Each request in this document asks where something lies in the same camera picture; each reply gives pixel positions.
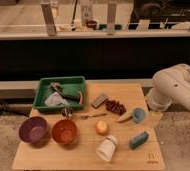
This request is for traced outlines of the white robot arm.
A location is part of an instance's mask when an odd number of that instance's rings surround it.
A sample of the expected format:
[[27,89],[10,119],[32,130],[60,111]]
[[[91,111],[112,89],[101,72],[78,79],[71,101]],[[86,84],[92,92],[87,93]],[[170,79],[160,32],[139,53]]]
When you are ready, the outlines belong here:
[[143,121],[147,127],[158,125],[163,112],[190,112],[190,66],[178,64],[156,72],[153,87],[146,95],[149,112]]

